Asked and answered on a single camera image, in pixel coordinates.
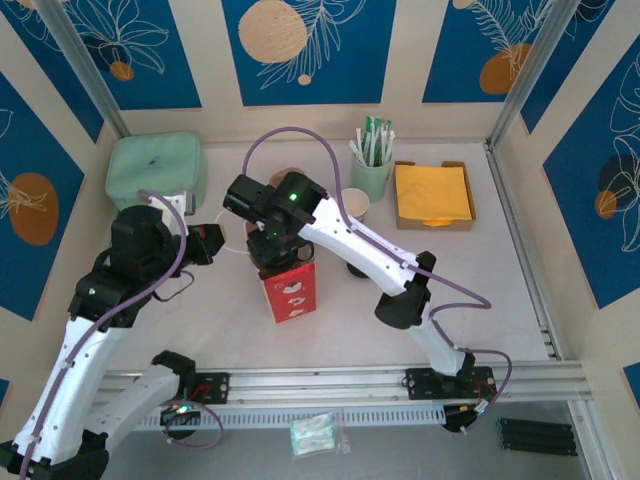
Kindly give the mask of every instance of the plastic bag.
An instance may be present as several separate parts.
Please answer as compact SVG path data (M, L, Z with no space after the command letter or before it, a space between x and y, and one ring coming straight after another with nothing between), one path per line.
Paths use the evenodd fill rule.
M294 420L289 424L293 458L319 453L349 453L342 411L327 412Z

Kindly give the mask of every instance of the mint green container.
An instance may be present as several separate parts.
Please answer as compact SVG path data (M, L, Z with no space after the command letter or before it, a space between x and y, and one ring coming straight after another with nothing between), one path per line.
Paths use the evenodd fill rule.
M193 132L126 137L116 143L107 173L107 195L118 210L142 205L136 192L196 194L200 207L207 191L207 158Z
M370 203L382 200L387 180L393 170L393 159L380 167L367 167L356 160L355 156L351 158L351 186L366 193Z

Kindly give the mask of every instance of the cable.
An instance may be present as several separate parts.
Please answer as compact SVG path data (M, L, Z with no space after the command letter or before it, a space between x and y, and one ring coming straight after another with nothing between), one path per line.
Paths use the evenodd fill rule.
M317 133L315 133L312 130L309 130L307 128L302 128L302 127L280 127L280 128L276 128L275 130L271 130L270 132L265 133L264 135L262 135L260 138L258 138L253 145L251 145L251 147L249 148L249 150L247 151L247 154L244 157L244 162L242 164L242 173L243 174L247 174L247 168L249 166L249 160L251 159L251 155L253 154L253 152L255 151L256 148L258 148L258 146L264 142L266 139L278 134L278 133L282 133L282 132L299 132L299 133L304 133L306 135L309 135L310 137L315 138L318 142L320 142L322 144L322 146L324 146L324 148L327 150L327 153L329 154L329 157L331 158L331 163L333 164L333 173L334 173L334 177L335 177L335 186L336 186L336 199L338 202L338 208L340 210L340 216L342 217L342 221L347 225L347 227L356 235L358 235L360 238L362 238L363 240L365 240L366 242L368 242L370 245L376 247L378 250L380 250L381 252L383 252L384 254L388 255L389 257L391 257L393 260L395 260L398 264L402 265L405 261L403 258L401 258L399 255L396 254L396 252L388 249L387 247L385 247L384 245L380 244L379 242L377 242L376 240L370 238L369 236L367 236L365 233L363 233L362 231L358 230L358 229L353 229L352 227L352 223L351 220L349 220L349 215L347 215L347 211L344 207L344 202L342 200L342 182L340 180L340 169L338 166L338 159L336 157L335 152L333 151L333 148L331 148L331 145L329 145L329 142L322 137L321 135L318 135ZM438 322L435 321L435 319L433 318L433 316L438 313L438 312L442 312L444 310L449 310L452 308L478 308L478 309L482 309L482 310L489 310L491 308L491 302L489 302L489 300L487 300L486 298L484 298L483 296L469 290L468 288L463 287L462 285L458 285L455 282L452 282L451 280L448 280L444 277L441 277L440 275L437 275L435 273L432 272L428 272L426 270L423 270L422 268L413 266L413 265L409 265L409 269L415 273L418 273L420 275L423 275L425 277L431 278L433 280L435 280L436 282L440 282L450 288L453 288L454 290L459 291L460 293L463 293L464 295L473 298L474 300L476 300L478 303L468 303L468 302L452 302L452 303L446 303L444 305L439 305L435 308L433 308L429 314L429 318L433 321L433 324L436 328L436 330L438 331L438 333L440 334L440 336L442 336L442 338L449 344L450 347L464 352L464 353L486 353L486 354L492 354L492 355L499 355L501 357L504 357L505 360L507 361L507 374L505 375L504 381L502 382L502 385L500 385L500 388L497 390L495 396L491 399L491 401L489 402L489 405L487 405L487 408L485 408L485 412L493 407L493 405L495 404L495 402L498 400L498 398L500 397L500 395L502 395L502 392L504 391L505 387L507 386L507 383L509 382L509 379L511 378L511 372L513 370L513 363L511 361L511 357L509 357L509 355L507 355L504 352L501 352L499 350L475 350L475 349L470 349L470 348L459 348L457 347L453 341L447 336L447 334L444 332L444 330L442 329L442 327L440 327L440 324L438 324ZM476 422L478 421L478 419L476 419L470 426L469 428L467 428L465 431L469 432L475 425Z
M482 413L486 413L489 409L493 408L495 403L498 401L498 398L500 398L500 395L502 395L502 392L504 392L504 389L507 387L507 383L509 383L509 379L511 378L511 374L513 373L513 362L511 361L511 357L509 355L507 355L506 353L500 351L500 350L457 347L453 343L453 340L451 340L449 335L447 335L446 332L442 329L440 324L433 318L431 318L431 321L433 322L433 326L436 328L436 330L438 331L440 336L444 339L445 342L447 342L447 344L451 348L454 348L455 350L458 350L458 351L464 352L464 353L473 353L473 354L485 353L485 354L489 354L489 355L499 355L499 356L503 357L507 361L507 373L504 376L504 380L500 384L500 387L496 391L495 395L493 396L493 398L491 399L489 404L485 407L484 412L482 412ZM480 419L480 415L478 415L478 417L473 421L473 423L471 425L469 425L466 429L462 430L463 433L465 433L465 434L469 433L473 428L475 428L475 426L477 425L479 419Z
M218 424L218 427L220 427L220 433L218 434L218 436L216 437L216 439L213 442L205 443L203 445L191 445L189 443L185 443L185 442L182 442L180 440L176 440L174 438L171 438L169 436L169 426L171 425L171 422L175 418L178 418L178 416L176 415L171 420L169 420L167 422L167 425L165 426L164 430L162 431L165 434L165 436L167 437L167 442L169 442L172 445L177 445L179 447L184 447L184 448L190 448L192 450L208 450L210 448L215 447L216 445L218 445L220 443L220 440L222 440L222 436L224 435L224 426L222 425L222 420L220 420L220 417L216 414L216 412L214 412L213 410L211 410L209 407L207 407L206 405L204 405L202 403L193 402L191 400L176 400L176 399L169 400L169 401L163 403L162 406L163 407L172 407L176 403L179 403L181 405L189 405L190 407L197 408L197 409L200 409L200 410L203 410L203 411L207 412L216 421L216 423Z
M189 400L195 401L199 393L202 394L202 399L204 400L205 398L207 398L207 395L211 393L211 390L213 390L212 385L200 385L198 388L196 388L193 391L193 393L189 397Z
M155 298L156 300L158 300L159 302L168 302L169 300L175 298L177 295L180 295L182 292L184 292L187 288L189 288L191 285L194 284L194 282L196 281L196 277L193 276L193 273L191 273L188 270L180 270L180 275L185 274L187 277L191 278L191 281L185 285L184 287L182 287L180 290L178 290L177 292L175 292L173 295L171 295L169 298L162 298L160 295L158 295L156 292L153 292L151 294L151 296L153 298Z
M349 220L349 215L347 214L347 211L344 207L344 201L342 200L342 181L340 180L340 169L338 166L338 159L336 157L335 152L333 151L333 148L331 148L331 145L329 145L329 142L322 136L318 135L316 132L309 130L307 128L302 128L302 127L280 127L280 128L276 128L275 130L271 130L270 132L265 133L264 135L262 135L260 138L258 138L255 142L253 142L253 145L251 145L251 147L249 148L249 150L247 151L247 154L244 157L244 162L242 164L242 173L244 175L247 174L247 168L249 166L249 160L251 159L251 155L253 154L253 152L255 151L256 148L258 148L258 146L264 142L266 139L278 134L278 133L282 133L282 132L300 132L300 133L304 133L306 135L309 135L313 138L315 138L317 141L319 141L322 146L327 150L327 152L329 153L329 157L331 158L331 163L333 163L333 173L334 173L334 178L335 178L335 185L336 185L336 199L338 201L338 208L340 210L340 216L342 217L342 220L344 221L344 223L347 225L347 228L351 229L353 233L355 233L356 235L358 235L360 238L362 238L363 240L365 240L367 243L369 243L370 245L376 247L378 250L380 250L381 252L383 252L384 254L386 254L387 256L391 257L393 260L395 260L398 264L402 265L405 260L398 256L394 251L388 249L387 247L385 247L384 245L382 245L381 243L377 242L376 240L370 238L369 236L367 236L365 233L363 233L362 231L356 229L353 230L352 229L352 223L351 220ZM423 270L419 267L415 267L413 265L409 265L409 269L415 273L419 273L420 275L423 275L425 277L431 278L437 282L440 282L450 288L453 288L454 290L459 291L460 293L463 293L471 298L473 298L474 300L477 300L479 303L464 303L464 302L456 302L456 303L448 303L448 304L444 304L444 305L440 305L438 307L435 307L431 313L436 313L442 310L447 310L450 308L479 308L479 309L484 309L484 310L489 310L491 308L491 302L489 302L489 300L487 300L486 298L482 297L481 295L478 295L475 292L472 292L471 290L463 287L462 285L458 285L457 283L452 282L451 280L448 280L444 277L441 277L439 275L436 275L435 273L432 272L428 272L426 270Z
M69 353L67 358L65 358L65 363L67 364L67 368L62 368L60 372L58 372L58 375L56 376L51 386L51 390L49 390L49 393L47 394L47 398L45 399L44 404L42 405L42 410L40 410L40 414L38 415L36 424L33 427L33 432L31 433L31 437L34 440L31 443L29 443L29 445L27 446L27 450L24 453L24 458L22 459L22 464L20 466L20 480L27 479L27 475L29 472L29 463L31 462L31 457L33 456L33 452L36 447L36 441L37 441L36 439L39 438L40 433L42 432L42 428L44 427L44 422L47 419L47 415L49 414L49 411L51 410L53 401L55 400L56 395L60 390L60 386L62 385L62 382L65 376L67 375L67 372L69 371L68 366L73 365L73 361L78 355L78 352L82 349L82 347L87 342L87 340L89 340L89 338L95 332L97 332L98 329L104 323L109 321L115 315L117 315L124 309L130 307L131 305L134 305L135 303L139 302L143 298L151 295L158 287L160 287L160 285L162 285L169 277L171 277L171 275L173 275L173 273L180 267L180 264L182 262L182 257L184 257L184 251L187 246L187 231L182 221L182 218L180 217L180 214L175 209L175 207L171 204L171 202L169 202L168 200L166 200L164 197L162 197L160 194L156 192L152 192L150 190L138 190L137 193L138 193L138 197L143 200L148 200L149 197L155 198L160 203L162 203L165 207L167 207L169 212L171 212L171 214L175 217L175 219L177 220L176 223L180 228L180 246L178 248L178 254L176 255L176 258L171 264L171 266L169 267L169 269L155 283L153 283L151 286L147 287L137 295L131 297L129 300L121 303L120 305L117 305L116 307L112 308L111 310L106 312L104 315L102 315L97 321L93 323L93 325L91 325L91 327L87 329L87 331L82 335L82 337L80 337L78 342L71 349L71 352Z

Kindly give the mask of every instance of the yellow napkin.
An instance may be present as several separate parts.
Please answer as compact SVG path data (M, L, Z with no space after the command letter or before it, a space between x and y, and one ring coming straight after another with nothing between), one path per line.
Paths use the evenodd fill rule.
M462 167L396 165L398 214L431 227L470 220Z

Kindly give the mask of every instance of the cardboard tray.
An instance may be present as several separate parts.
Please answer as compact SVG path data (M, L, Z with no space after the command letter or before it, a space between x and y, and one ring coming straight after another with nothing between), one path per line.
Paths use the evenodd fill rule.
M415 165L415 162L403 162L396 161L397 165ZM464 172L464 184L467 189L467 198L469 199L469 210L471 212L471 220L454 220L451 225L443 226L443 227L429 227L422 223L422 220L413 220L408 218L402 218L399 214L398 207L398 190L396 188L396 178L395 178L395 169L394 169L394 177L393 177L393 193L395 197L396 204L396 228L399 230L434 230L434 231L456 231L456 232L467 232L471 230L473 227L473 223L476 221L476 209L473 204L473 195L471 194L471 184L469 183L469 175L467 174L467 166L464 162L442 162L442 167L462 167L462 171Z

